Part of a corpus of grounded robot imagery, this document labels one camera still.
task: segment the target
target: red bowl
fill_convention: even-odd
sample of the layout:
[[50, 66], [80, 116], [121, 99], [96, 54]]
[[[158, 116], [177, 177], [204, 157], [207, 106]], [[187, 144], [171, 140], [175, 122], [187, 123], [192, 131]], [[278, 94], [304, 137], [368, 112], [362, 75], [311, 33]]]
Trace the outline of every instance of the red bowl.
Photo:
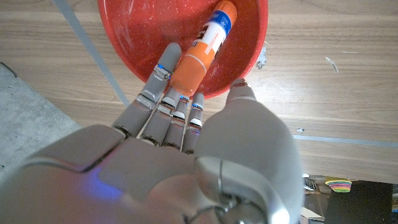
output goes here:
[[[98, 0], [102, 23], [127, 67], [146, 82], [167, 44], [186, 51], [219, 0]], [[245, 77], [260, 54], [267, 30], [267, 0], [230, 0], [238, 18], [198, 91], [206, 98]]]

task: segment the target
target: wooden table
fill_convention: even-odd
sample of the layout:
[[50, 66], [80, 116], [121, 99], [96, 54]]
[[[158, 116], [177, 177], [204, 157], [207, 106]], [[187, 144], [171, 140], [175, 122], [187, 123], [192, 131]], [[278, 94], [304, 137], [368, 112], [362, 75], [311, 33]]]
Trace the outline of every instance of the wooden table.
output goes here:
[[[96, 1], [68, 3], [132, 100], [143, 83], [113, 50]], [[247, 76], [257, 99], [292, 134], [398, 142], [398, 1], [271, 0], [269, 12], [267, 64]], [[0, 61], [84, 126], [124, 108], [51, 0], [0, 0]], [[206, 100], [205, 119], [225, 98]], [[397, 147], [297, 144], [310, 174], [398, 183]]]

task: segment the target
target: robotic hand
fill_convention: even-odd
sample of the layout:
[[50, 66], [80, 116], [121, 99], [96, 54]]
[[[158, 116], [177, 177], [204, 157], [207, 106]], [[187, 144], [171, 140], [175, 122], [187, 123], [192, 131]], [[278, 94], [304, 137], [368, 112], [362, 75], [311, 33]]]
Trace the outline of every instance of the robotic hand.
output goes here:
[[197, 93], [185, 127], [188, 97], [169, 87], [157, 103], [180, 54], [166, 48], [112, 128], [83, 128], [3, 181], [0, 223], [296, 224], [302, 165], [289, 130], [243, 79], [203, 127]]

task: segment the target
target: glue stick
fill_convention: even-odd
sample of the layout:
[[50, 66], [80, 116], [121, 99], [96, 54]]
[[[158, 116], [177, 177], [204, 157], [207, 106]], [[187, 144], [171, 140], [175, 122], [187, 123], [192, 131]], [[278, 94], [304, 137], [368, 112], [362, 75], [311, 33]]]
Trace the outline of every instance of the glue stick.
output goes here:
[[192, 96], [235, 23], [238, 13], [230, 1], [220, 1], [209, 21], [175, 69], [170, 84], [182, 95]]

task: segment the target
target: blue stripe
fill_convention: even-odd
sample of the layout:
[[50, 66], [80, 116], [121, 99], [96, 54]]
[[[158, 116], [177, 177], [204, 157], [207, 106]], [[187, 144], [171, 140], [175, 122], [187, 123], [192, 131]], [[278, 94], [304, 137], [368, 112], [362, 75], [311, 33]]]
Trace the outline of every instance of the blue stripe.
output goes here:
[[231, 30], [231, 19], [225, 12], [221, 10], [214, 11], [209, 22], [218, 23], [222, 28], [224, 28], [226, 35], [228, 35], [229, 31]]

